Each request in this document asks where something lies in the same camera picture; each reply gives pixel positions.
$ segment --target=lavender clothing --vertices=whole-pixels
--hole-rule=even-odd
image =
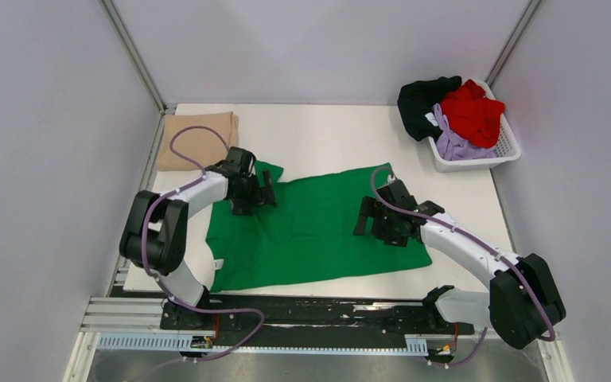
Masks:
[[[448,118],[442,113],[442,105],[436,103],[432,112],[437,120],[442,134],[437,139],[437,151],[446,161],[461,161],[463,159],[496,158],[495,147],[485,149],[474,146],[467,139],[462,138],[449,126]]]

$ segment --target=plastic basket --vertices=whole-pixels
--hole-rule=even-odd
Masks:
[[[495,99],[491,89],[485,82],[474,80],[479,86],[486,91],[486,96],[490,99]],[[437,151],[437,145],[432,137],[428,137],[430,141],[430,147],[432,148],[432,155],[434,157],[434,167],[440,173],[450,173],[453,171],[465,171],[465,170],[480,170],[480,169],[492,169],[500,163],[515,161],[521,156],[521,148],[519,143],[512,133],[512,129],[507,123],[507,119],[502,114],[500,118],[500,138],[497,141],[495,153],[497,158],[484,158],[484,159],[468,159],[464,161],[446,161],[444,160]]]

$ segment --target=clothing label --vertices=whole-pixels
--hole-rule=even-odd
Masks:
[[[425,114],[425,118],[427,118],[428,121],[430,121],[430,123],[432,123],[433,126],[439,126],[439,124],[437,123],[437,119],[434,117],[434,114],[427,113]]]

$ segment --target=folded beige cloth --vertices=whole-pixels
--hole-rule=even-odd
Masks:
[[[169,149],[169,141],[179,131],[189,126],[206,126],[219,133],[229,146],[238,146],[238,116],[232,112],[207,115],[166,115],[165,130],[156,159],[159,171],[198,170],[196,165],[179,158]],[[198,161],[202,166],[210,166],[226,158],[226,148],[219,138],[207,130],[189,130],[177,138],[174,148]]]

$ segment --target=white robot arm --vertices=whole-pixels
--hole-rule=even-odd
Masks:
[[[277,205],[270,173],[264,172],[264,185],[259,185],[257,176],[253,174],[254,161],[255,157],[249,151],[232,147],[226,160],[206,169],[202,181],[187,190],[176,190],[171,198],[165,199],[154,210],[151,222],[161,221],[162,226],[159,231],[148,231],[149,266],[177,299],[190,306],[198,306],[208,292],[182,264],[188,218],[224,199],[231,201],[233,212],[238,215],[251,215],[251,210],[260,205]],[[471,237],[464,236],[461,228],[455,228],[456,222],[444,209],[431,201],[418,205],[399,180],[391,181],[376,191],[383,203],[373,197],[362,200],[354,235],[366,234],[367,219],[372,218],[372,235],[376,238],[388,245],[399,246],[406,246],[409,239],[418,240],[454,259],[489,289],[489,293],[481,293],[447,286],[430,292],[432,298],[437,295],[434,304],[444,320],[492,326],[503,340],[517,349],[540,337],[547,325],[536,305],[529,300],[527,290],[521,287],[516,273],[512,272],[518,270],[525,275],[551,323],[563,320],[565,308],[542,258],[535,254],[520,257],[505,251],[492,256],[481,245],[481,238],[477,238],[480,243],[476,243],[471,238],[475,236],[468,232]],[[148,191],[137,194],[121,239],[121,255],[138,266],[142,266],[142,224],[146,210],[157,198],[157,194]],[[388,208],[387,203],[396,209],[420,212],[433,219],[408,216]]]

